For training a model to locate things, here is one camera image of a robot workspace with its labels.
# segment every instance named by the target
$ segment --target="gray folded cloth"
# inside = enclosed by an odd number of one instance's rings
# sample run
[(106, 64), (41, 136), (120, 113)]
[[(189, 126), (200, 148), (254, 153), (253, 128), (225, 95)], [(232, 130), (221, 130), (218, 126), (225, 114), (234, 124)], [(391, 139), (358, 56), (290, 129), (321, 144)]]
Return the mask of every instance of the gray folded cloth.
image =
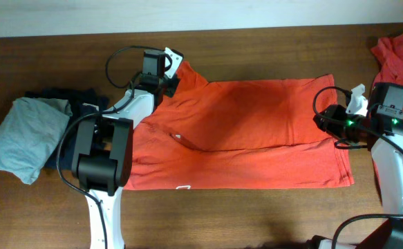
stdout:
[(16, 99), (0, 124), (0, 170), (13, 173), (25, 184), (37, 180), (70, 116), (68, 100)]

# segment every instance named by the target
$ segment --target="wood grain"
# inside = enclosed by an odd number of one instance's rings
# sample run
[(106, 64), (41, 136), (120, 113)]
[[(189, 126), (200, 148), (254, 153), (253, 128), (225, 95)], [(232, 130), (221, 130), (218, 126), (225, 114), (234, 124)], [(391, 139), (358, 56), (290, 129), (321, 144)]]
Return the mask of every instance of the wood grain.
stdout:
[[(400, 33), (403, 24), (1, 38), (0, 122), (15, 98), (50, 86), (92, 87), (114, 103), (123, 92), (107, 83), (104, 63), (126, 45), (175, 48), (209, 81), (332, 73), (337, 86), (351, 89), (370, 86), (377, 74), (369, 51), (377, 38)], [(129, 79), (141, 57), (117, 58), (114, 78)], [(124, 240), (128, 248), (244, 248), (331, 237), (347, 218), (382, 211), (370, 154), (352, 151), (350, 162), (355, 184), (337, 189), (125, 191)], [(44, 169), (32, 185), (0, 172), (0, 248), (88, 248), (88, 222), (84, 197), (57, 172)], [(341, 240), (360, 241), (379, 224), (350, 225)]]

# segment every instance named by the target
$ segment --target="white wall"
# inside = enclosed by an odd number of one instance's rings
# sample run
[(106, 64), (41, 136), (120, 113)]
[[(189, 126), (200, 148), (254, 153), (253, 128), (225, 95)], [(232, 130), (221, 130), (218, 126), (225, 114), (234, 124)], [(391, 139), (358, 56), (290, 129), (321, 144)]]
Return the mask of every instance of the white wall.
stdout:
[(0, 0), (0, 37), (403, 22), (403, 0)]

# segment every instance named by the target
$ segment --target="red cloth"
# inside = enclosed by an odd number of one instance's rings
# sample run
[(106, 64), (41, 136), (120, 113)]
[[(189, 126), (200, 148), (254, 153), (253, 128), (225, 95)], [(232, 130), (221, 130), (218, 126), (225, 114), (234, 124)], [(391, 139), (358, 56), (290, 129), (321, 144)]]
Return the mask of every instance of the red cloth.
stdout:
[(382, 65), (373, 86), (378, 82), (390, 82), (403, 86), (403, 34), (395, 37), (383, 37), (378, 45), (371, 49)]
[[(316, 188), (353, 184), (346, 150), (313, 122), (312, 100), (333, 76), (211, 82), (185, 62), (133, 136), (129, 190)], [(324, 91), (318, 110), (337, 102)]]

